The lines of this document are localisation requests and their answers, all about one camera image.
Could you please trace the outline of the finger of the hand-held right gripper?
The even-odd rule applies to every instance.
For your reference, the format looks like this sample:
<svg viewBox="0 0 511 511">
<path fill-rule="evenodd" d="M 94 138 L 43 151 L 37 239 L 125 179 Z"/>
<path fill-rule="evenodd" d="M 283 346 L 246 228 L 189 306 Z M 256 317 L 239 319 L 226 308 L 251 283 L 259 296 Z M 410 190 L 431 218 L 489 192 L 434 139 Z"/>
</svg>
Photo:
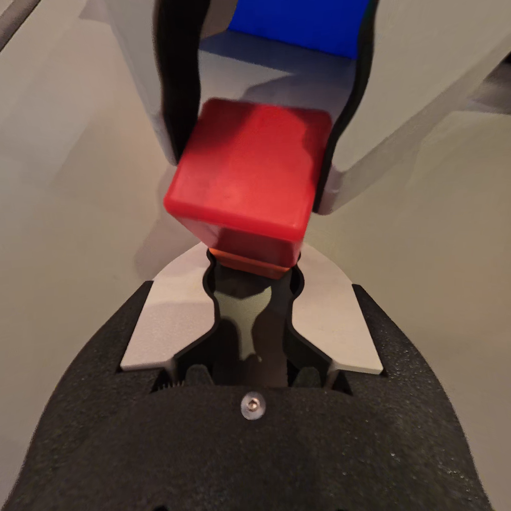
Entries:
<svg viewBox="0 0 511 511">
<path fill-rule="evenodd" d="M 331 214 L 418 149 L 509 53 L 510 1 L 369 1 L 314 213 Z"/>
<path fill-rule="evenodd" d="M 170 165 L 199 115 L 201 40 L 227 30 L 233 1 L 106 1 L 112 31 Z"/>
</svg>

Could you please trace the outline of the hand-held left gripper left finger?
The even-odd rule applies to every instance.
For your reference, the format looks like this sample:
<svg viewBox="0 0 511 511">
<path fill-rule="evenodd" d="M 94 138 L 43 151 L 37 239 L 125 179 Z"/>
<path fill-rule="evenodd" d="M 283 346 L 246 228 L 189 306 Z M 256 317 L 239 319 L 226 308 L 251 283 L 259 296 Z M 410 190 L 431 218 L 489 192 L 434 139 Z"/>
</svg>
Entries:
<svg viewBox="0 0 511 511">
<path fill-rule="evenodd" d="M 156 275 L 120 362 L 122 371 L 162 368 L 177 383 L 190 367 L 213 363 L 220 322 L 215 266 L 206 245 L 197 244 Z"/>
</svg>

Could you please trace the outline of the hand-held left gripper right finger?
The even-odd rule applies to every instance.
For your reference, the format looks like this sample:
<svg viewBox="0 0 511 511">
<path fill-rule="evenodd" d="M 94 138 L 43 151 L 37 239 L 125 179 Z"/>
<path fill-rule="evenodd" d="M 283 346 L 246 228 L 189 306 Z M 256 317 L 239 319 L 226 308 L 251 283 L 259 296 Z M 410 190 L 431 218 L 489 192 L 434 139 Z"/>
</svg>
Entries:
<svg viewBox="0 0 511 511">
<path fill-rule="evenodd" d="M 328 257 L 303 247 L 291 269 L 284 322 L 288 385 L 313 368 L 319 385 L 349 389 L 347 373 L 384 376 L 352 281 Z"/>
</svg>

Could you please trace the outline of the orange cube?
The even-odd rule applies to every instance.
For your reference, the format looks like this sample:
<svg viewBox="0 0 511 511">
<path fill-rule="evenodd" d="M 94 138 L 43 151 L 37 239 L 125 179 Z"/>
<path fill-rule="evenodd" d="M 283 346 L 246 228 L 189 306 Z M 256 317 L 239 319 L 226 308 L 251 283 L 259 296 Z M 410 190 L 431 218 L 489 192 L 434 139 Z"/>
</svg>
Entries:
<svg viewBox="0 0 511 511">
<path fill-rule="evenodd" d="M 220 265 L 236 271 L 257 275 L 259 277 L 278 280 L 291 269 L 290 267 L 282 267 L 258 261 L 256 259 L 245 258 L 214 248 L 209 248 L 208 251 Z"/>
</svg>

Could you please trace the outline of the blue plastic bin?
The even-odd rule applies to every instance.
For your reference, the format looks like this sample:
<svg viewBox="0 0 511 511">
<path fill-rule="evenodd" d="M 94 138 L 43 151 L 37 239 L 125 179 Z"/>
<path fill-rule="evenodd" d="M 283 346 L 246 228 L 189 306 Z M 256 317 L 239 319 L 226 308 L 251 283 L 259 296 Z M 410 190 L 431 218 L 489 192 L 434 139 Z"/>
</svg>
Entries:
<svg viewBox="0 0 511 511">
<path fill-rule="evenodd" d="M 238 1 L 228 29 L 355 59 L 368 4 L 369 1 Z"/>
</svg>

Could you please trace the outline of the red cube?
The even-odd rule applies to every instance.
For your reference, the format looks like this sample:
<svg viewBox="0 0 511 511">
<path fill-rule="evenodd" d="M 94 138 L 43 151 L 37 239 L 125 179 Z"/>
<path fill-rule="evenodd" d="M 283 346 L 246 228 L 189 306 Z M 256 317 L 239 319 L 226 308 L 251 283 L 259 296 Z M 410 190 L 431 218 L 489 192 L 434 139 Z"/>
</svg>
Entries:
<svg viewBox="0 0 511 511">
<path fill-rule="evenodd" d="M 211 98 L 163 206 L 208 248 L 293 267 L 332 129 L 329 112 Z"/>
</svg>

